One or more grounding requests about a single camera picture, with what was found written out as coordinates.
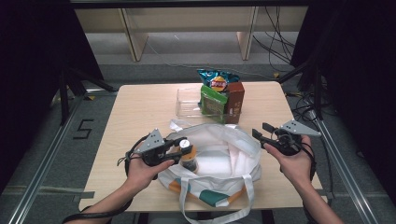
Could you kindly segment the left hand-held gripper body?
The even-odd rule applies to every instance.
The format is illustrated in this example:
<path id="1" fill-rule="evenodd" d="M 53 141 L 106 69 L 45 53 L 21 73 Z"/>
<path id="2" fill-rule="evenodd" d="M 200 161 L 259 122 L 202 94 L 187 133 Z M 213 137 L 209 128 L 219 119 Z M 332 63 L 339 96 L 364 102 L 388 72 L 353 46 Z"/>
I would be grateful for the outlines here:
<path id="1" fill-rule="evenodd" d="M 139 139 L 133 147 L 125 154 L 125 166 L 128 167 L 131 158 L 137 154 L 148 166 L 156 166 L 165 161 L 164 156 L 169 153 L 169 149 L 164 145 L 166 138 L 163 138 L 158 129 Z"/>

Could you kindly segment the beige wooden bench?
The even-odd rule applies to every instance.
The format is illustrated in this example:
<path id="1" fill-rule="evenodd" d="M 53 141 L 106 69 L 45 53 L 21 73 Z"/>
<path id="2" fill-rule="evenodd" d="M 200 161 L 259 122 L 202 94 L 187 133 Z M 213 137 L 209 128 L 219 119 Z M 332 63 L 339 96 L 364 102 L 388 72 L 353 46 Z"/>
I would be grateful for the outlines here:
<path id="1" fill-rule="evenodd" d="M 298 32 L 306 7 L 154 7 L 78 9 L 86 33 L 124 33 L 132 60 L 141 60 L 150 33 L 235 32 L 241 57 L 249 58 L 253 34 L 276 21 L 283 32 Z"/>

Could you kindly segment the green snack packet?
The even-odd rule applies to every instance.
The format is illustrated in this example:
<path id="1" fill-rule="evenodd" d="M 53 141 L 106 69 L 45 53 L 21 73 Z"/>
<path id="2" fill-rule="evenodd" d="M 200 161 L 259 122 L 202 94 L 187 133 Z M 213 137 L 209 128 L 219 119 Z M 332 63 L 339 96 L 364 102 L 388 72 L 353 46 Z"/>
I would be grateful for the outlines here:
<path id="1" fill-rule="evenodd" d="M 214 91 L 206 85 L 201 87 L 200 104 L 203 115 L 223 123 L 225 120 L 224 111 L 227 102 L 228 97 L 226 95 Z"/>

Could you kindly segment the blue chips bag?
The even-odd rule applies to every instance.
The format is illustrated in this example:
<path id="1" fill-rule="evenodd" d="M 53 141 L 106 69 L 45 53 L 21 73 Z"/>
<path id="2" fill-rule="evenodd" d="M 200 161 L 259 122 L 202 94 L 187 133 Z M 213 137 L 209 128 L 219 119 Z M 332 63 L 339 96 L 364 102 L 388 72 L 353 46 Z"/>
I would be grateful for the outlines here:
<path id="1" fill-rule="evenodd" d="M 240 77 L 227 71 L 198 69 L 197 73 L 203 84 L 213 91 L 225 91 L 230 83 L 238 82 Z"/>

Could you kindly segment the person's left hand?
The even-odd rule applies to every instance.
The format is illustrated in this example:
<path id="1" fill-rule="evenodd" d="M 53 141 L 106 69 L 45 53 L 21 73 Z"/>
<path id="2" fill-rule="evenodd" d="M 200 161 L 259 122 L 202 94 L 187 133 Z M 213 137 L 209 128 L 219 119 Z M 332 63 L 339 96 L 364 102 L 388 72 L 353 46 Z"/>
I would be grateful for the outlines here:
<path id="1" fill-rule="evenodd" d="M 136 195 L 145 189 L 158 173 L 166 170 L 174 163 L 174 160 L 168 160 L 156 166 L 148 166 L 138 155 L 133 155 L 125 182 L 126 188 L 132 195 Z"/>

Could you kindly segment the person's right hand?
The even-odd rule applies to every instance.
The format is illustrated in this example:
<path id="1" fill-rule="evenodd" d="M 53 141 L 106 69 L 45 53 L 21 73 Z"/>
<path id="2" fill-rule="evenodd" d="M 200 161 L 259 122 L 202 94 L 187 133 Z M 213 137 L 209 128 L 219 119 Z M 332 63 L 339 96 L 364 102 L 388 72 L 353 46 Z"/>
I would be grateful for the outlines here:
<path id="1" fill-rule="evenodd" d="M 295 188 L 307 189 L 311 187 L 311 140 L 307 135 L 302 136 L 304 150 L 293 156 L 285 156 L 275 147 L 269 144 L 264 145 L 264 149 L 277 159 L 284 176 Z"/>

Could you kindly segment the orange drink bottle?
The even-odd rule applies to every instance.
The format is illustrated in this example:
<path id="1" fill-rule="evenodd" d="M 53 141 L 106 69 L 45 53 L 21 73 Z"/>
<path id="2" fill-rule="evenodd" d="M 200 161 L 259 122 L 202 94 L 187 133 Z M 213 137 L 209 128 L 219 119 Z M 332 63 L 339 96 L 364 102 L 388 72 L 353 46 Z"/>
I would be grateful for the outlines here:
<path id="1" fill-rule="evenodd" d="M 180 165 L 189 171 L 196 173 L 198 170 L 198 163 L 196 160 L 196 147 L 190 143 L 189 140 L 184 139 L 179 143 L 182 157 L 180 159 Z"/>

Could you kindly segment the brown carton box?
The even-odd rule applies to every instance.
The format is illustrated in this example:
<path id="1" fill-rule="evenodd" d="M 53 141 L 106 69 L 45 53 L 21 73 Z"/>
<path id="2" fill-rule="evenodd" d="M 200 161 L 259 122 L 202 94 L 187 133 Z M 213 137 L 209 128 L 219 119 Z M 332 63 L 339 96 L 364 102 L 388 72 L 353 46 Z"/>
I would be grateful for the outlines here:
<path id="1" fill-rule="evenodd" d="M 225 115 L 226 123 L 236 124 L 242 113 L 245 89 L 242 82 L 232 82 L 227 87 L 228 101 Z"/>

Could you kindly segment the black curtain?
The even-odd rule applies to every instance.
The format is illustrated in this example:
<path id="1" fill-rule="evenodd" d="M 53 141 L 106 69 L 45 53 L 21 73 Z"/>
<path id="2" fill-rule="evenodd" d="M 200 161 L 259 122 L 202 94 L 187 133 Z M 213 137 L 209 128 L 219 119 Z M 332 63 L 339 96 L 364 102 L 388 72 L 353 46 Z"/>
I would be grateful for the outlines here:
<path id="1" fill-rule="evenodd" d="M 396 0 L 313 0 L 291 64 L 302 64 L 344 8 L 322 75 L 333 105 L 396 205 Z"/>
<path id="2" fill-rule="evenodd" d="M 68 65 L 103 77 L 70 0 L 0 0 L 0 193 Z"/>

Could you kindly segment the white tote bag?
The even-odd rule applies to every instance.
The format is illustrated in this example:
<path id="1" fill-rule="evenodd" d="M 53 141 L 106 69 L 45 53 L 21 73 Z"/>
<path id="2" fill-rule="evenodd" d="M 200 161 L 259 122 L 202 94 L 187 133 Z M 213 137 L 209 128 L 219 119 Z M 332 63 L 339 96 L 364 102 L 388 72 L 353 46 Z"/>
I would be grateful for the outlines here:
<path id="1" fill-rule="evenodd" d="M 190 224 L 228 224 L 246 217 L 254 204 L 253 182 L 262 174 L 260 144 L 235 124 L 188 126 L 173 119 L 170 128 L 170 139 L 185 136 L 197 148 L 195 172 L 175 164 L 159 173 L 163 186 L 179 193 L 181 213 L 186 212 L 189 196 L 217 208 L 229 206 L 242 193 L 247 195 L 247 205 L 240 210 L 207 220 L 189 217 Z"/>

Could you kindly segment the clear plastic tray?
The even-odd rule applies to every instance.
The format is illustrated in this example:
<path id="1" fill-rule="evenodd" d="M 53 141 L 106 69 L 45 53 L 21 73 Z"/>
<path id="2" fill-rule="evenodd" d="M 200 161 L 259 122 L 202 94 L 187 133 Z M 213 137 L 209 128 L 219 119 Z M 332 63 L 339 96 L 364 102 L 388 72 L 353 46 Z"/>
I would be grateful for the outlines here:
<path id="1" fill-rule="evenodd" d="M 217 122 L 201 111 L 201 87 L 179 89 L 177 91 L 176 115 L 180 119 L 207 119 Z"/>

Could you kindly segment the black metal stand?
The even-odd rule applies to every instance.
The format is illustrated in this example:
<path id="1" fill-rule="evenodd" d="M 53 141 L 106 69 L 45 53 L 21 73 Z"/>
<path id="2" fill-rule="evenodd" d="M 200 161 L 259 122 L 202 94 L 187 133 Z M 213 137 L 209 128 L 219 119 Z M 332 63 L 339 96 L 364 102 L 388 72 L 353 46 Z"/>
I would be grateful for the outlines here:
<path id="1" fill-rule="evenodd" d="M 316 112 L 317 118 L 323 120 L 321 113 L 321 73 L 314 60 L 307 60 L 293 70 L 283 75 L 277 80 L 279 84 L 282 84 L 289 79 L 301 74 L 300 80 L 298 81 L 297 88 L 299 91 L 313 90 L 314 93 L 314 111 Z"/>
<path id="2" fill-rule="evenodd" d="M 68 89 L 70 89 L 76 96 L 83 96 L 87 90 L 82 81 L 88 80 L 92 84 L 109 92 L 118 91 L 117 88 L 106 84 L 102 79 L 98 79 L 82 72 L 81 70 L 73 67 L 65 68 L 59 75 L 59 91 L 61 96 L 62 106 L 62 120 L 61 124 L 66 124 L 70 117 L 69 103 L 68 103 Z"/>

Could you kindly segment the aluminium floor rail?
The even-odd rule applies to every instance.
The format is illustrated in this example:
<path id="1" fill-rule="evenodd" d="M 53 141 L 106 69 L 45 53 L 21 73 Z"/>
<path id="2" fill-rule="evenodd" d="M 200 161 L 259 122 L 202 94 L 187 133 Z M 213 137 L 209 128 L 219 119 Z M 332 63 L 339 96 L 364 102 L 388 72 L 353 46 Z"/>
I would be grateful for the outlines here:
<path id="1" fill-rule="evenodd" d="M 35 173 L 31 181 L 24 188 L 21 198 L 17 203 L 15 210 L 12 212 L 7 224 L 23 224 L 64 141 L 65 135 L 70 128 L 70 123 L 73 121 L 76 111 L 78 110 L 78 107 L 82 101 L 82 96 L 77 96 L 72 100 L 69 116 L 61 122 L 59 127 L 54 132 L 54 136 L 51 138 L 50 145 L 46 148 L 46 152 L 38 167 L 35 169 Z"/>
<path id="2" fill-rule="evenodd" d="M 350 199 L 354 203 L 362 221 L 364 224 L 379 224 L 378 219 L 375 216 L 373 209 L 371 208 L 368 200 L 364 196 L 361 188 L 355 180 L 353 174 L 350 172 L 339 148 L 335 144 L 330 131 L 325 125 L 325 122 L 321 119 L 316 121 L 319 132 L 321 133 L 325 144 L 329 150 L 330 157 L 335 165 L 335 168 L 340 175 L 346 190 L 349 194 Z"/>

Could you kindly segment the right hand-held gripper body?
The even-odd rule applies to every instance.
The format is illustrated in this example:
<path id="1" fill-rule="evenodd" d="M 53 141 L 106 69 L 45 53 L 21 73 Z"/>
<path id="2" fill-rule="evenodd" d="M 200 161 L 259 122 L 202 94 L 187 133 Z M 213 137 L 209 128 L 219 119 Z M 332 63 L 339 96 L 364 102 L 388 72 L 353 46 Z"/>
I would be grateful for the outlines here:
<path id="1" fill-rule="evenodd" d="M 302 136 L 321 136 L 321 132 L 316 131 L 294 119 L 280 125 L 275 129 L 277 137 L 276 148 L 286 156 L 297 154 L 302 148 Z"/>

